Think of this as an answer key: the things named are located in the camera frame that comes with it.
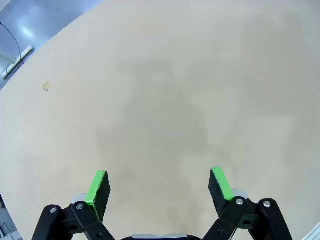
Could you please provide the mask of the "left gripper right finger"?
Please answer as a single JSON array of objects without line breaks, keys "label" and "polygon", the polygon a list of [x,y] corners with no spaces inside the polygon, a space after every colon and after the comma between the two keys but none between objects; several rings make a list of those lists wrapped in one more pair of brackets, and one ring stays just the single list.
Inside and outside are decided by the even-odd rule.
[{"label": "left gripper right finger", "polygon": [[204,240],[231,240],[238,229],[248,230],[254,240],[291,240],[284,216],[272,198],[258,203],[236,196],[220,166],[210,170],[208,189],[218,219]]}]

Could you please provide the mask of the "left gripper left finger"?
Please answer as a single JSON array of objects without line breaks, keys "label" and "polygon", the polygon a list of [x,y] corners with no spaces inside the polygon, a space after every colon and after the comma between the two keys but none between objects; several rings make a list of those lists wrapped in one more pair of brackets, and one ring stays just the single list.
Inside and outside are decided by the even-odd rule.
[{"label": "left gripper left finger", "polygon": [[88,240],[113,240],[103,224],[111,187],[106,170],[98,170],[84,198],[62,209],[47,205],[38,220],[33,240],[71,240],[84,234]]}]

